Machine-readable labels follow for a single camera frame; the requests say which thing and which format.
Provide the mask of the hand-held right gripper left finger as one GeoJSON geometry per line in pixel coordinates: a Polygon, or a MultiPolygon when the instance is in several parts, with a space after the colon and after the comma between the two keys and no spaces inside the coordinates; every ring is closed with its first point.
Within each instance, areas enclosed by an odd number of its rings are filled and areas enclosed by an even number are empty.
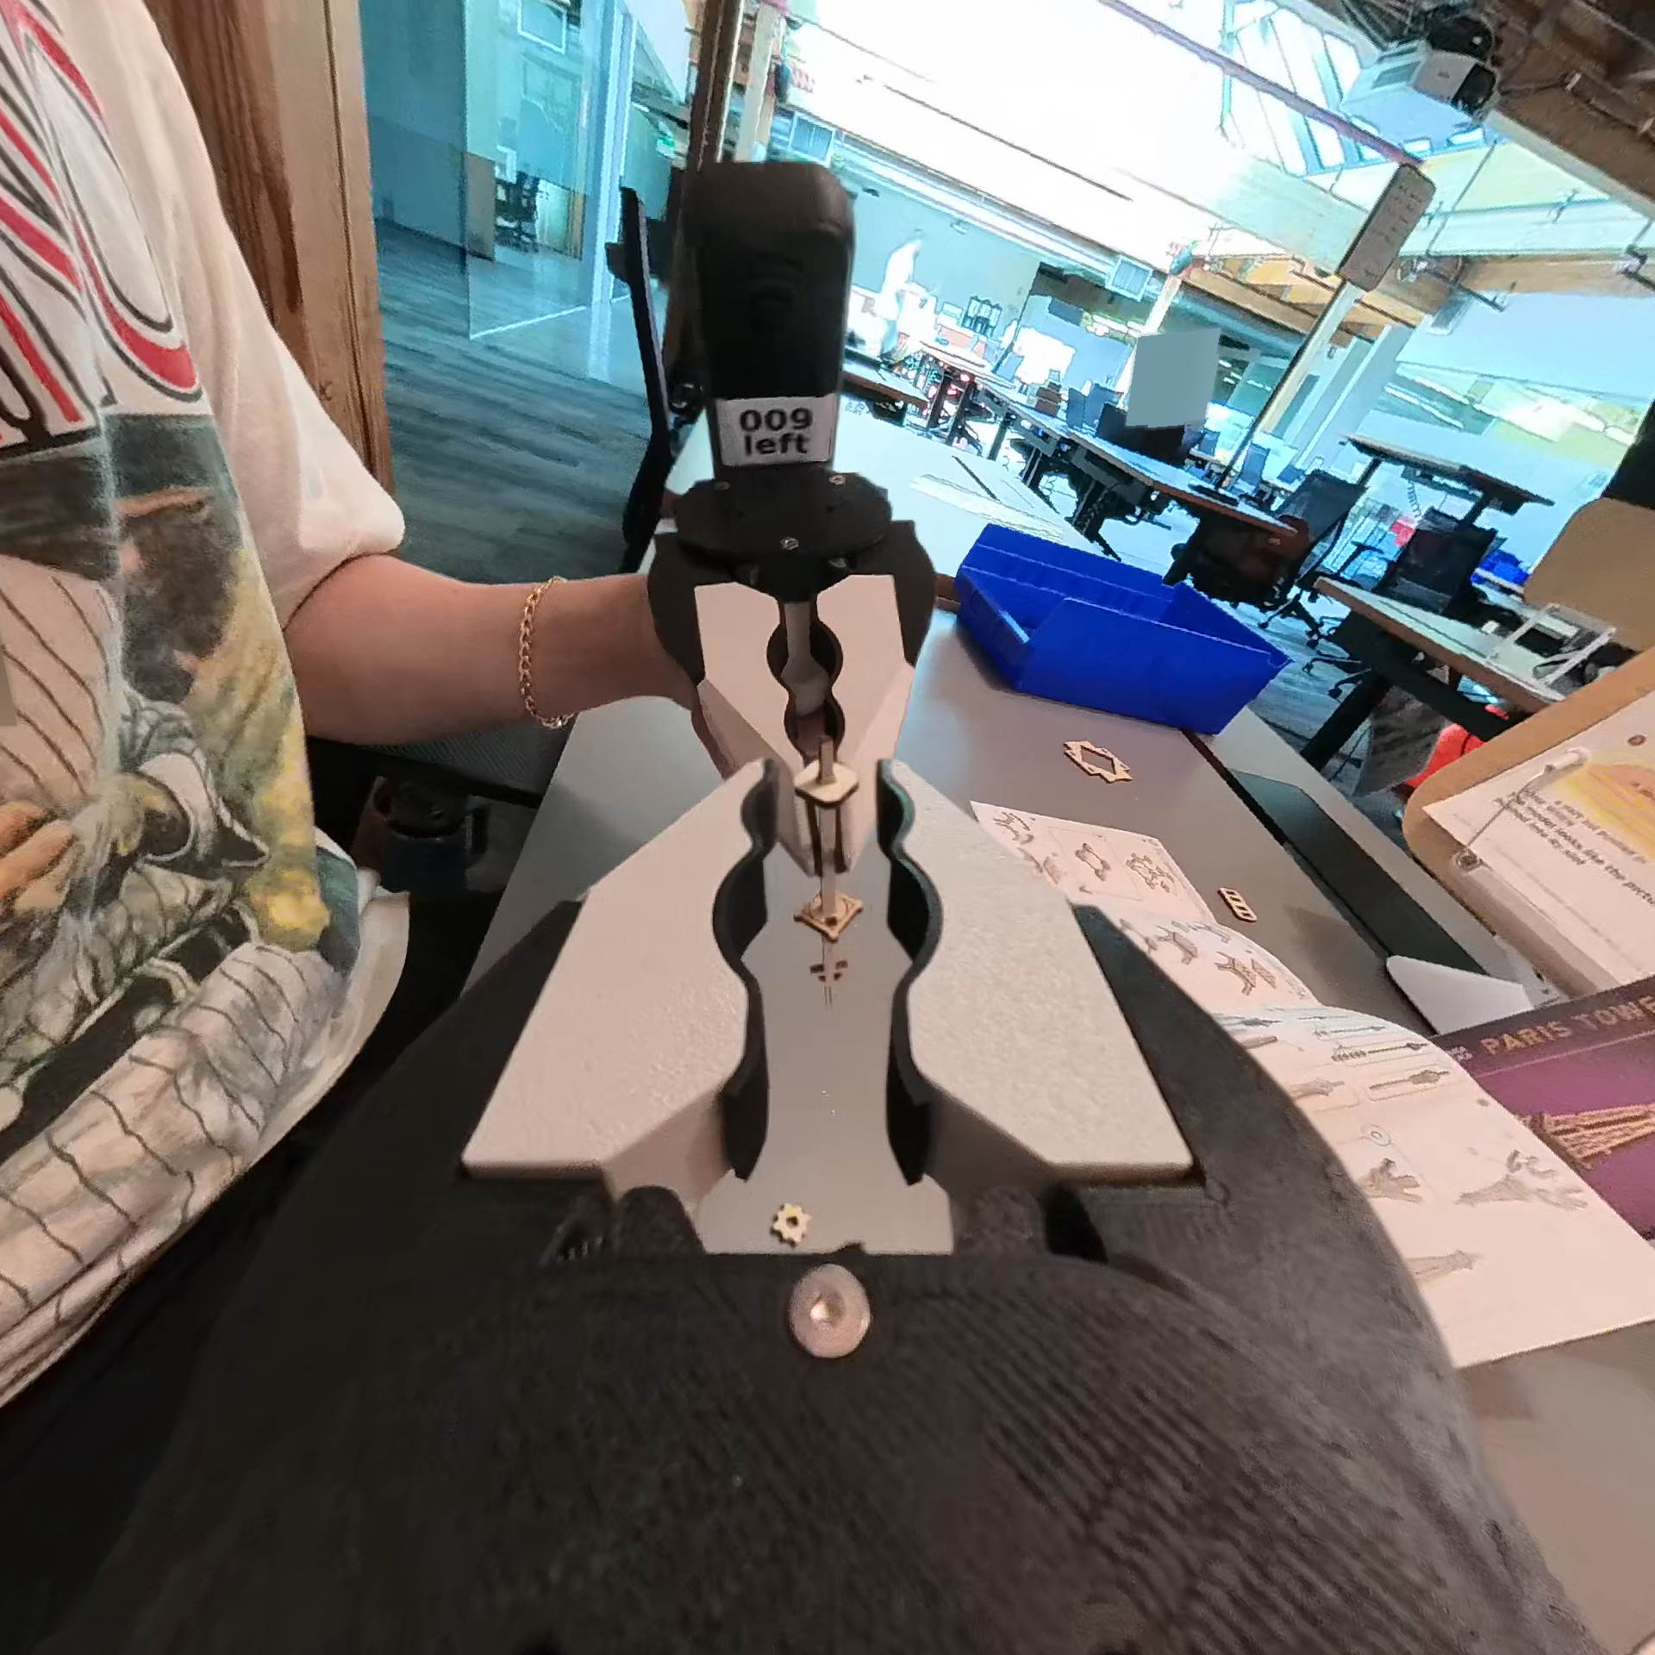
{"type": "Polygon", "coordinates": [[[708,1252],[783,1254],[757,1170],[769,1119],[762,987],[776,763],[750,763],[588,884],[485,1108],[473,1179],[669,1190],[708,1252]]]}

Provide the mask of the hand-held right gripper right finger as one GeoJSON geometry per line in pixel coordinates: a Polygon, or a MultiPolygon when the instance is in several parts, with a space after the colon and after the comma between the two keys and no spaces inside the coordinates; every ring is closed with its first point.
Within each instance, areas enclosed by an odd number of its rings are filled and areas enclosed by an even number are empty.
{"type": "Polygon", "coordinates": [[[957,1252],[993,1190],[1193,1176],[1078,912],[898,759],[876,870],[876,1252],[957,1252]]]}

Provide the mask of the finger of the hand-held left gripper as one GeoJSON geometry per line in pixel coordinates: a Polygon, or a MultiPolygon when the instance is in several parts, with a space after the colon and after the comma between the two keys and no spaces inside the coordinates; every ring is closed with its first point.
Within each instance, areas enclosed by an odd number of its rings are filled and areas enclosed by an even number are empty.
{"type": "Polygon", "coordinates": [[[814,849],[796,775],[816,756],[832,686],[812,622],[812,603],[782,603],[734,582],[695,592],[701,735],[723,775],[776,764],[776,835],[802,870],[814,870],[814,849]]]}
{"type": "Polygon", "coordinates": [[[876,828],[879,764],[894,756],[908,706],[894,582],[887,574],[841,578],[816,597],[814,613],[839,651],[832,709],[836,759],[857,775],[857,793],[839,807],[841,861],[853,868],[876,828]]]}

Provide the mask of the wooden model spire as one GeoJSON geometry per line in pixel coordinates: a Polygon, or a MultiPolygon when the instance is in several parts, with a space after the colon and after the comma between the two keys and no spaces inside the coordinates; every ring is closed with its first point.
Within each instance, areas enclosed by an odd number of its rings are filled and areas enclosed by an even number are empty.
{"type": "Polygon", "coordinates": [[[796,798],[802,814],[808,866],[816,880],[814,899],[807,899],[796,912],[796,921],[821,941],[821,960],[812,966],[812,977],[822,989],[822,1001],[832,1006],[839,980],[844,977],[844,960],[839,941],[860,917],[860,899],[839,888],[847,870],[847,804],[860,793],[860,775],[836,754],[836,739],[821,728],[814,756],[796,775],[796,798]]]}

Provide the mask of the white top wooden-edge desk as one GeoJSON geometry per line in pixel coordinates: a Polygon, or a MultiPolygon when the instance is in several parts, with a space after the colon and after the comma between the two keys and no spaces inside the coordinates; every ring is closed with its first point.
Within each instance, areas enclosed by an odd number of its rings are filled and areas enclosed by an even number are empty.
{"type": "Polygon", "coordinates": [[[1125,608],[1128,582],[1025,486],[911,432],[847,414],[832,464],[723,469],[698,418],[668,475],[650,551],[658,631],[734,613],[808,608],[832,631],[862,613],[921,631],[935,606],[982,606],[1038,631],[1044,613],[1125,608]]]}

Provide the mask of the grey desk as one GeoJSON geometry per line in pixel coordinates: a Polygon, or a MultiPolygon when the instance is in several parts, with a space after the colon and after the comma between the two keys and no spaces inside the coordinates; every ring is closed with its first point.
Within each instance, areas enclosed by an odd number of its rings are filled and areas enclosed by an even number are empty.
{"type": "MultiPolygon", "coordinates": [[[[1228,791],[1245,770],[1303,791],[1480,963],[1496,944],[1253,714],[1217,738],[1008,692],[940,615],[921,654],[898,756],[957,804],[1013,804],[1160,838],[1213,895],[1241,889],[1248,931],[1323,1003],[1423,1030],[1374,944],[1228,791]],[[1081,775],[1061,743],[1124,756],[1125,785],[1081,775]]],[[[548,795],[483,937],[473,980],[549,906],[668,828],[713,791],[690,714],[624,700],[570,725],[548,795]]],[[[1651,1632],[1651,1327],[1515,1355],[1460,1377],[1485,1464],[1592,1635],[1626,1651],[1651,1632]]]]}

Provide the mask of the blue plastic bin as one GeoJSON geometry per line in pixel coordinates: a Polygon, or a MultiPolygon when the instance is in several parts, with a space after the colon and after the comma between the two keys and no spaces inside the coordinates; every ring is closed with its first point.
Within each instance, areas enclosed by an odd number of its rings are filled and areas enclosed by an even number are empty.
{"type": "Polygon", "coordinates": [[[1193,735],[1223,732],[1291,665],[1185,585],[1022,528],[983,526],[954,594],[1008,689],[1193,735]]]}

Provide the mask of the row of office desks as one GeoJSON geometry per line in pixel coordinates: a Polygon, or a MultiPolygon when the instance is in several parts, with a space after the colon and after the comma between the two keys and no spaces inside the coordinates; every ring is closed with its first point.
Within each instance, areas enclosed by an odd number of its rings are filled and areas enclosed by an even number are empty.
{"type": "Polygon", "coordinates": [[[1071,526],[1097,549],[1106,549],[1106,519],[1153,519],[1165,505],[1185,508],[1195,526],[1172,551],[1171,582],[1189,582],[1203,594],[1252,606],[1267,620],[1303,622],[1309,642],[1332,638],[1335,622],[1320,622],[1306,600],[1323,554],[1335,549],[1363,494],[1357,480],[1327,469],[1295,472],[1286,492],[1263,505],[1149,453],[1149,429],[1125,429],[1121,407],[1100,404],[1092,422],[1071,425],[1019,404],[976,358],[944,348],[885,361],[847,341],[844,386],[879,414],[922,408],[929,433],[989,464],[1008,447],[1031,492],[1047,472],[1061,472],[1076,503],[1071,526]]]}

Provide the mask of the folded assembly instruction sheet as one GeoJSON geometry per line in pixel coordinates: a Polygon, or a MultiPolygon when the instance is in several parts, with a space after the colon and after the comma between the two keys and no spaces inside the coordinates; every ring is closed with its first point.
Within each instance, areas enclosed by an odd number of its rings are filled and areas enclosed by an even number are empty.
{"type": "Polygon", "coordinates": [[[1453,1368],[1651,1322],[1651,1245],[1428,1037],[1314,994],[1145,835],[972,802],[1295,1102],[1416,1280],[1453,1368]]]}

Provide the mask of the purple model kit card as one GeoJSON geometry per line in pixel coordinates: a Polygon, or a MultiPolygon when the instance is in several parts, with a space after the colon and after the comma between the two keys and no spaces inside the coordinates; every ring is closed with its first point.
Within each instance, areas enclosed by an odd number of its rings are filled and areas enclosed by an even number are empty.
{"type": "Polygon", "coordinates": [[[1651,980],[1431,1040],[1651,1237],[1651,980]]]}

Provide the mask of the white hanging sign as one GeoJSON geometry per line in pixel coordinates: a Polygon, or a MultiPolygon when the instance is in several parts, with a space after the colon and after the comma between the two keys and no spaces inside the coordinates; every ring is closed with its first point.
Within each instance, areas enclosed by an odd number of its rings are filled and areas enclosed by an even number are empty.
{"type": "Polygon", "coordinates": [[[1395,168],[1338,261],[1338,282],[1359,293],[1374,293],[1392,269],[1431,201],[1435,183],[1417,168],[1395,168]]]}

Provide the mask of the clear acrylic stand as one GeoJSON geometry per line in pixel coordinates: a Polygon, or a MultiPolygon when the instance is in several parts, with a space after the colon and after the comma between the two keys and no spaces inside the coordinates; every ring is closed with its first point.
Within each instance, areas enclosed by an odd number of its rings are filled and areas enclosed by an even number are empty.
{"type": "Polygon", "coordinates": [[[1563,603],[1519,603],[1515,628],[1496,638],[1488,660],[1513,677],[1551,683],[1615,639],[1615,625],[1563,603]]]}

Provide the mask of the white ceiling projector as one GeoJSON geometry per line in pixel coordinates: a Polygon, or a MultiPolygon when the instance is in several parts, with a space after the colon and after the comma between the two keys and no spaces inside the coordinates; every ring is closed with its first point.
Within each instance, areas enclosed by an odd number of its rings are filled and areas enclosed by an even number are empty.
{"type": "Polygon", "coordinates": [[[1477,52],[1451,52],[1417,40],[1375,52],[1342,91],[1342,119],[1405,148],[1442,144],[1481,124],[1498,72],[1477,52]]]}

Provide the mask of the rounded plywood board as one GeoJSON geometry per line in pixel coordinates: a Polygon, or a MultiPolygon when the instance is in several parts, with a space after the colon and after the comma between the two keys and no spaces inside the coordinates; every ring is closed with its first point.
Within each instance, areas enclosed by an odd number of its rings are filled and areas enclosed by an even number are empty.
{"type": "Polygon", "coordinates": [[[1651,508],[1597,499],[1570,511],[1528,571],[1522,600],[1563,606],[1612,625],[1636,654],[1651,647],[1651,508]]]}

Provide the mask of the wooden post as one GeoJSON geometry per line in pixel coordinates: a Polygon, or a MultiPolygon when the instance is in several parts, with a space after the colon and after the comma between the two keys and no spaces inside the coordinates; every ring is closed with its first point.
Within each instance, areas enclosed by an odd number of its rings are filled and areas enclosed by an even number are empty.
{"type": "Polygon", "coordinates": [[[257,297],[395,490],[357,3],[150,3],[257,297]]]}

